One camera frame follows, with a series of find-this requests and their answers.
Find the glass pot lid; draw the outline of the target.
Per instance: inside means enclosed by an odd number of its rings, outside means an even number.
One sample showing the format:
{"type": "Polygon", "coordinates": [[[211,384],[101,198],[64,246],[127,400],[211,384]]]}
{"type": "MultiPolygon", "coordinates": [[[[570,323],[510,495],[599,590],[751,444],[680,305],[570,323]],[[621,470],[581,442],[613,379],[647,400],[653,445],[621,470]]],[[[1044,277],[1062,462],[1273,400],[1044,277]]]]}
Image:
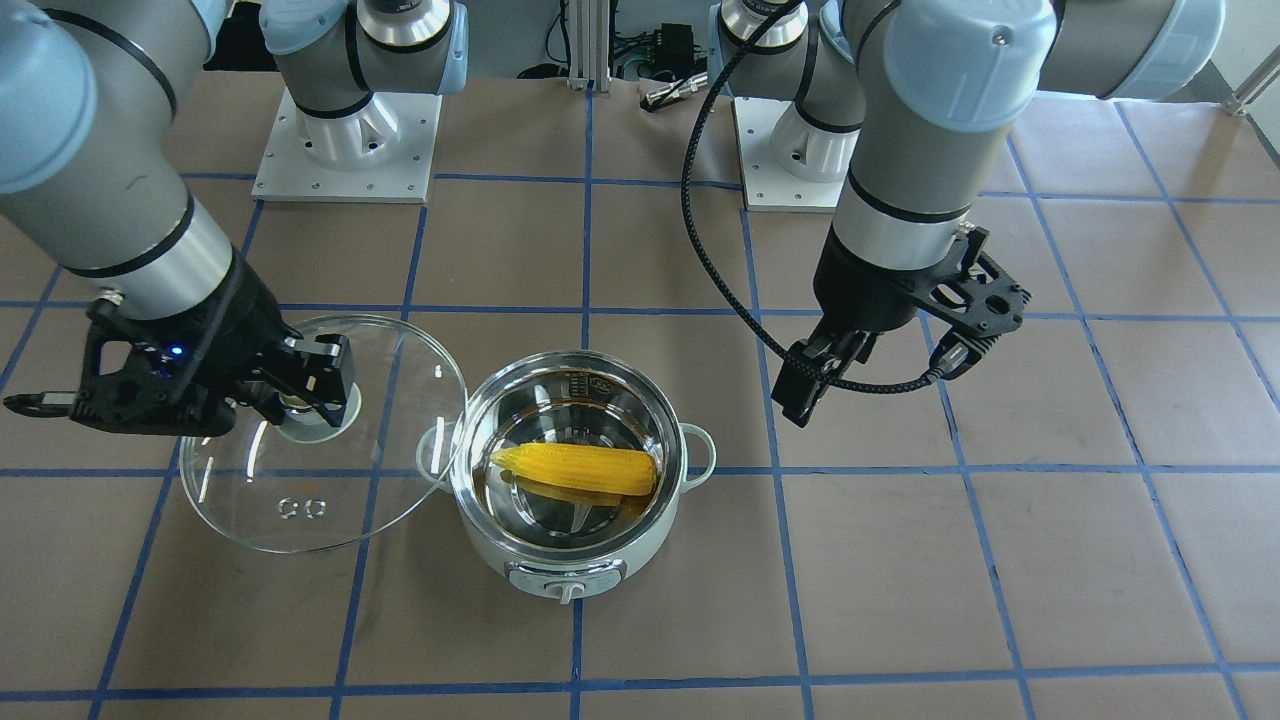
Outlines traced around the glass pot lid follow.
{"type": "Polygon", "coordinates": [[[220,437],[180,442],[180,483],[218,533],[268,553],[352,544],[396,524],[445,484],[465,418],[463,375],[443,345],[410,323],[367,314],[297,324],[307,341],[344,337],[355,378],[343,421],[282,400],[273,424],[236,410],[220,437]]]}

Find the yellow corn cob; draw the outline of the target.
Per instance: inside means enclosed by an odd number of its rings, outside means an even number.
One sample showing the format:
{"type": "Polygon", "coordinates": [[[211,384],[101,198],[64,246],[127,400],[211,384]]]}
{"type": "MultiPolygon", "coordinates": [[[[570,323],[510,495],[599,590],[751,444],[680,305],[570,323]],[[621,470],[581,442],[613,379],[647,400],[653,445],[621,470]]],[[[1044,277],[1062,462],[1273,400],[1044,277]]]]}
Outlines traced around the yellow corn cob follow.
{"type": "Polygon", "coordinates": [[[657,486],[657,464],[643,451],[589,445],[524,443],[499,448],[490,461],[526,489],[553,496],[644,496],[657,486]]]}

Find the white electric cooking pot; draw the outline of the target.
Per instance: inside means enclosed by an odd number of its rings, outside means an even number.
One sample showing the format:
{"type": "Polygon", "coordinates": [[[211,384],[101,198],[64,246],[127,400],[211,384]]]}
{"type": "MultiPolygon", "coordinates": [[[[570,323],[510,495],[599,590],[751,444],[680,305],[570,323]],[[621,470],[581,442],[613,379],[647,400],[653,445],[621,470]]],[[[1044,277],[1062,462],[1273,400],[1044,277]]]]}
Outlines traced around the white electric cooking pot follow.
{"type": "Polygon", "coordinates": [[[718,464],[710,434],[681,421],[636,368],[591,350],[534,354],[468,397],[445,474],[474,548],[524,593],[570,603],[605,593],[659,551],[681,498],[718,464]],[[524,443],[589,445],[649,454],[657,484],[644,496],[553,496],[526,489],[490,461],[524,443]]]}

